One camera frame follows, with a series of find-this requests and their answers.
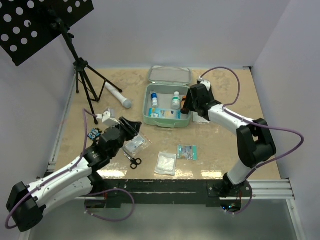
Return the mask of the clear bottle green label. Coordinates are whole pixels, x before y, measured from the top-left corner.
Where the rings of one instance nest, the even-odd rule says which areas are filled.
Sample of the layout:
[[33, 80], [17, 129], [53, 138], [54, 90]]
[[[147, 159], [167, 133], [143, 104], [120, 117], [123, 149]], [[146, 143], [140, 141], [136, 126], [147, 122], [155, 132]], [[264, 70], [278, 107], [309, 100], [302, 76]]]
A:
[[173, 110], [178, 110], [181, 107], [181, 98], [180, 98], [180, 93], [178, 91], [174, 92], [172, 102], [171, 102], [171, 107]]

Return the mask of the blue plaster packet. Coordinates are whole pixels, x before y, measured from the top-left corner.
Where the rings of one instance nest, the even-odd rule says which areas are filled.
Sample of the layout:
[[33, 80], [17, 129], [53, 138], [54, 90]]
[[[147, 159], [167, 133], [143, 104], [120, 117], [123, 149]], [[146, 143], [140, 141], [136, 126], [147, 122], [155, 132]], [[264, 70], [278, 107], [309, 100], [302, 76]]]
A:
[[174, 119], [180, 120], [181, 113], [179, 110], [174, 109], [164, 109], [164, 108], [150, 108], [148, 111], [148, 116], [150, 118], [159, 118], [159, 119]]

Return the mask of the mint green medicine case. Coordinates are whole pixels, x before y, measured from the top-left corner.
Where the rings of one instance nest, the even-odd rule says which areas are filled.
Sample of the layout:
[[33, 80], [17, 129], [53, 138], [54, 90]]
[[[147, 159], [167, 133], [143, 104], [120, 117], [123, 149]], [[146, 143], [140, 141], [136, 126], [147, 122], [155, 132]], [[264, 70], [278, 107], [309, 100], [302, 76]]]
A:
[[183, 96], [186, 96], [189, 90], [189, 84], [192, 81], [192, 71], [187, 67], [177, 66], [152, 66], [147, 74], [150, 84], [146, 87], [143, 102], [143, 121], [150, 126], [161, 128], [185, 128], [189, 125], [191, 114], [182, 114], [181, 107], [180, 119], [165, 119], [149, 117], [149, 109], [152, 107], [151, 93], [157, 93], [158, 108], [172, 109], [172, 99], [175, 92], [180, 94], [180, 102]]

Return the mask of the blue label bandage roll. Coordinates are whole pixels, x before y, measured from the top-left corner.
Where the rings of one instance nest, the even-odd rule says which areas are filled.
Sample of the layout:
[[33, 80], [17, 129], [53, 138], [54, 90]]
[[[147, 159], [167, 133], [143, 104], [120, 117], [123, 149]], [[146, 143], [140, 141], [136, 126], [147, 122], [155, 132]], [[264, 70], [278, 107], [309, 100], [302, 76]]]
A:
[[159, 106], [157, 93], [156, 92], [151, 92], [150, 96], [151, 96], [151, 106], [153, 108], [157, 108]]

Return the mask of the white gauze pad packet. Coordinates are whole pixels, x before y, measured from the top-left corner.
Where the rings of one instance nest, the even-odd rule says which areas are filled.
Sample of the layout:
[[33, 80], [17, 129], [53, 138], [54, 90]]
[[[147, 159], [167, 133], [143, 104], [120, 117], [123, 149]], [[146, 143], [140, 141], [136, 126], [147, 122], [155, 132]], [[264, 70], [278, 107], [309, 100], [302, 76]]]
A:
[[159, 175], [175, 176], [177, 155], [167, 152], [159, 152], [154, 172]]

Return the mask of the teal cotton swab bag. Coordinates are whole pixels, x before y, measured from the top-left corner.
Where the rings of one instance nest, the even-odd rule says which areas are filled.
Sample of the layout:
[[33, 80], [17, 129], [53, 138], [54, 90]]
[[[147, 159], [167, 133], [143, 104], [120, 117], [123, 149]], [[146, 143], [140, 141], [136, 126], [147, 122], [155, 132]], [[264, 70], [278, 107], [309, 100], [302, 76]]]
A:
[[178, 145], [177, 158], [196, 161], [198, 159], [198, 149], [196, 145]]

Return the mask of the brown medicine bottle orange cap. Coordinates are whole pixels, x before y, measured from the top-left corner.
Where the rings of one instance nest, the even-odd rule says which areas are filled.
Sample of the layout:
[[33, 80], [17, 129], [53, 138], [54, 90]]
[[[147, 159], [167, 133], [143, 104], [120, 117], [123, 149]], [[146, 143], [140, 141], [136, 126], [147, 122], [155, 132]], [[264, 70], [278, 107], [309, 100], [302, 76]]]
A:
[[184, 105], [185, 105], [185, 102], [186, 102], [186, 98], [187, 98], [187, 96], [185, 95], [185, 96], [183, 96], [182, 99], [181, 99], [181, 102], [180, 102], [181, 109], [184, 108]]

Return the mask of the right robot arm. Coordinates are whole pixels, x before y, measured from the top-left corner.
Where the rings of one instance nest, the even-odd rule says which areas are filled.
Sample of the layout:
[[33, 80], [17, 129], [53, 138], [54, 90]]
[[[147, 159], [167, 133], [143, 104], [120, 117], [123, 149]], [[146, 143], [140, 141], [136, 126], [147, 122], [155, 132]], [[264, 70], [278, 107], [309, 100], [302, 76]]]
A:
[[245, 119], [233, 111], [227, 112], [228, 109], [215, 100], [212, 88], [207, 88], [202, 83], [189, 88], [183, 107], [209, 122], [224, 127], [236, 136], [239, 160], [223, 176], [221, 196], [235, 196], [241, 190], [240, 185], [245, 182], [248, 174], [277, 152], [264, 119]]

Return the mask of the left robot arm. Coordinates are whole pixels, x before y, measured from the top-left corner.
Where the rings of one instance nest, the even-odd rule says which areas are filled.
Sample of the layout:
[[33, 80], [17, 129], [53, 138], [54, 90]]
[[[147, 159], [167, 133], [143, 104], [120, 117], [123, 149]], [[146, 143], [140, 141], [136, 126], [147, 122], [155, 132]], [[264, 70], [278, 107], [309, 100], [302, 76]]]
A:
[[99, 196], [104, 184], [98, 171], [139, 134], [141, 125], [120, 117], [67, 166], [35, 182], [15, 184], [6, 203], [5, 228], [29, 231], [54, 208], [80, 196]]

